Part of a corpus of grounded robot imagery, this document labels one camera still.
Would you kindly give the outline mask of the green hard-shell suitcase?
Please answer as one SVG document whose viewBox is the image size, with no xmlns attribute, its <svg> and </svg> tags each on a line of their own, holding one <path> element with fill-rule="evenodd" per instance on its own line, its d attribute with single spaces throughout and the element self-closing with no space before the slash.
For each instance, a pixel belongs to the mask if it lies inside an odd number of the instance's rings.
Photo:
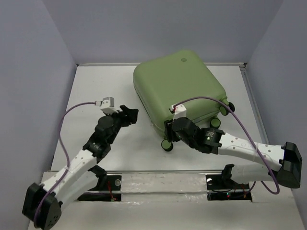
<svg viewBox="0 0 307 230">
<path fill-rule="evenodd" d="M 171 151 L 174 143 L 168 142 L 164 133 L 164 121 L 173 119 L 171 105 L 191 99 L 184 103 L 187 117 L 197 125 L 209 123 L 214 128 L 221 125 L 218 114 L 229 114 L 223 104 L 235 111 L 224 87 L 192 50 L 180 50 L 139 64 L 133 72 L 133 86 L 163 139 L 164 151 Z"/>
</svg>

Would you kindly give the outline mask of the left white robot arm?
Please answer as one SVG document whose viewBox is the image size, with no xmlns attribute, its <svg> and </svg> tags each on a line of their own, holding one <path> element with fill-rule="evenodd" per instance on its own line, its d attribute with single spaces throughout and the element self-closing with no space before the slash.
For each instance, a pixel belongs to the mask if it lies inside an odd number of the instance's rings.
<svg viewBox="0 0 307 230">
<path fill-rule="evenodd" d="M 101 107 L 93 134 L 73 160 L 44 182 L 32 183 L 26 190 L 22 214 L 36 229 L 49 230 L 58 222 L 62 210 L 91 188 L 106 185 L 106 171 L 98 163 L 110 152 L 111 145 L 123 127 L 134 125 L 138 109 L 121 105 L 118 110 L 108 105 Z"/>
</svg>

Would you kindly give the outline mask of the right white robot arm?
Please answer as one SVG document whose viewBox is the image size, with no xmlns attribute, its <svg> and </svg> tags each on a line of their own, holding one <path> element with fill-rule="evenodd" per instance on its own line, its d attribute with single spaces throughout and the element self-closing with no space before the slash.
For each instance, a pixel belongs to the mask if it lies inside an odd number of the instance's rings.
<svg viewBox="0 0 307 230">
<path fill-rule="evenodd" d="M 186 117 L 166 121 L 165 134 L 171 142 L 183 141 L 201 153 L 233 156 L 251 162 L 250 165 L 226 165 L 221 173 L 224 187 L 252 181 L 276 181 L 287 188 L 300 188 L 302 156 L 295 143 L 286 142 L 282 146 L 251 143 L 212 126 L 200 128 Z"/>
</svg>

